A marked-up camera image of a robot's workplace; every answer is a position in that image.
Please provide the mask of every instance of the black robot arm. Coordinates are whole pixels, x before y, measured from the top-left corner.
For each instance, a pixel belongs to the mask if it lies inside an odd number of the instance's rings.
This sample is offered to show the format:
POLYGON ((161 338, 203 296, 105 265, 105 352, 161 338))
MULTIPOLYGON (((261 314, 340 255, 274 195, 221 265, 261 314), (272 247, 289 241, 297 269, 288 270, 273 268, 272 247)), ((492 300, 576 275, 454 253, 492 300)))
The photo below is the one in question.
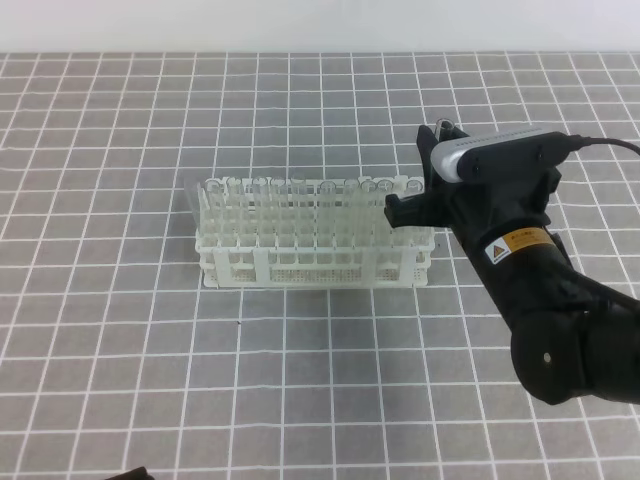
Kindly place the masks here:
POLYGON ((425 192, 389 195, 392 227, 450 228, 512 332, 522 385, 558 404, 596 395, 640 403, 640 302, 576 272, 546 227, 557 165, 571 151, 612 143, 526 129, 469 137, 447 120, 418 131, 425 192))

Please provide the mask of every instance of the grid mat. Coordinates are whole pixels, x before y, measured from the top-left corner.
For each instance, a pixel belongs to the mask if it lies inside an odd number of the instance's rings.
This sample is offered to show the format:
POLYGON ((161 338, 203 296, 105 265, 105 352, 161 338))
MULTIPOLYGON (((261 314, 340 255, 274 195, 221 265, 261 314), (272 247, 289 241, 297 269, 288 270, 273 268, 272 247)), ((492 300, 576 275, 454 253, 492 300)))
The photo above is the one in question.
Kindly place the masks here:
MULTIPOLYGON (((0 69, 0 479, 621 479, 640 410, 548 407, 455 239, 430 286, 208 290, 185 176, 420 175, 416 126, 640 139, 640 55, 17 54, 0 69)), ((640 293, 640 161, 548 212, 640 293)))

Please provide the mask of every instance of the white plastic rack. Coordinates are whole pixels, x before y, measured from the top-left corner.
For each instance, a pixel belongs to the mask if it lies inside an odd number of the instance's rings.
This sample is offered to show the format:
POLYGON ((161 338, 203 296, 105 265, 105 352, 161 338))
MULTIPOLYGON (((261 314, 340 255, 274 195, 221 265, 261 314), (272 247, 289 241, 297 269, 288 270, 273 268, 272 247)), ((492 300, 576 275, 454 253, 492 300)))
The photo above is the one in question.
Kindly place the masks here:
POLYGON ((410 287, 427 284, 432 228, 392 230, 384 198, 418 178, 209 179, 196 187, 196 251, 207 287, 410 287))

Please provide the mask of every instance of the warning label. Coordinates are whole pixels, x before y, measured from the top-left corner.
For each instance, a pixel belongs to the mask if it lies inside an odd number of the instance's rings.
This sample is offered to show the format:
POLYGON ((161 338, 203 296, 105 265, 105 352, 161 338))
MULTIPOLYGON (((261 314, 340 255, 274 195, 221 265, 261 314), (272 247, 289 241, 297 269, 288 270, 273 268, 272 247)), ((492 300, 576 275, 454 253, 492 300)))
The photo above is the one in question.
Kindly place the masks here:
POLYGON ((553 245, 553 240, 542 228, 521 228, 496 238, 484 249, 487 257, 495 265, 513 252, 531 245, 553 245))
POLYGON ((489 244, 489 246, 487 246, 487 248, 484 249, 484 251, 494 265, 511 253, 511 250, 503 237, 496 238, 489 244))

